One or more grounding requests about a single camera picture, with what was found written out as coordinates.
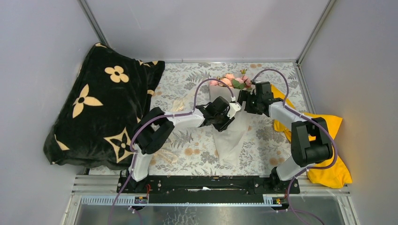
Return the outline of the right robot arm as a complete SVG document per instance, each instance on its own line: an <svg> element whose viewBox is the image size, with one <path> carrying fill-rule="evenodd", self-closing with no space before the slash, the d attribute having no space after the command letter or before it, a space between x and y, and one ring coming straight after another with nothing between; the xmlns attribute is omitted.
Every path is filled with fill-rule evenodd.
<svg viewBox="0 0 398 225"><path fill-rule="evenodd" d="M270 175L269 187L273 192L283 192L288 180L333 157L332 138L326 120L300 114L288 106L285 99L274 96L269 82L255 84L253 91L240 91L238 102L245 102L247 113L266 115L291 132L291 156L272 169Z"/></svg>

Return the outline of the white wrapping paper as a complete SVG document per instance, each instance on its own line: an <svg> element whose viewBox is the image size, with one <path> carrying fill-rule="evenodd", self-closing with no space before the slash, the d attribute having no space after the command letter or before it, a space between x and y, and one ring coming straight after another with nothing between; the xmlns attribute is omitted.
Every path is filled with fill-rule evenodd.
<svg viewBox="0 0 398 225"><path fill-rule="evenodd" d="M249 115L244 111L244 107L245 103L242 104L242 109L236 113L235 119L226 130L218 132L213 128L218 161L222 165L237 166L239 163L244 137L249 128Z"/></svg>

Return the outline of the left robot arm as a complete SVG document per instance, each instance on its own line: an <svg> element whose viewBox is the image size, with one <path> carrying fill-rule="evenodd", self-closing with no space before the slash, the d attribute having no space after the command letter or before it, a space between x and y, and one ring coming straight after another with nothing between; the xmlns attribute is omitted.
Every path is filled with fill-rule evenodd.
<svg viewBox="0 0 398 225"><path fill-rule="evenodd" d="M196 105L188 112L164 112L158 107L152 109L134 128L130 142L134 156L127 169L128 187L135 193L144 190L153 154L162 148L175 129L213 126L222 132L241 109L235 97L229 102L221 96L208 104Z"/></svg>

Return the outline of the pink fake flower bouquet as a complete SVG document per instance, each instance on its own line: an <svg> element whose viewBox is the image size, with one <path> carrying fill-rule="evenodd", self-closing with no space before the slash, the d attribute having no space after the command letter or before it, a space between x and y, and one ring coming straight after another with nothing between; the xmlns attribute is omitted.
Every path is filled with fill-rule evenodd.
<svg viewBox="0 0 398 225"><path fill-rule="evenodd" d="M237 90L251 90L252 81L246 75L247 69L242 69L239 72L232 74L227 73L224 76L218 76L215 80L210 81L210 86L230 87Z"/></svg>

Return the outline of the cream ribbon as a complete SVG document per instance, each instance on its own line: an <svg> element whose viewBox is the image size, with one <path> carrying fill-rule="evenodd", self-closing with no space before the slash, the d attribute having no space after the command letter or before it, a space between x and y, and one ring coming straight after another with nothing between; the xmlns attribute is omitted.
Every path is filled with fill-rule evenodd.
<svg viewBox="0 0 398 225"><path fill-rule="evenodd" d="M188 96L178 98L173 102L172 107L169 111L173 113L187 111L189 101L190 97ZM160 161L164 161L166 164L175 164L178 161L178 157L171 150L174 141L175 136L174 134L171 134L166 140L166 143L161 147L161 149L153 155L150 161L150 165L156 165L157 163L159 164Z"/></svg>

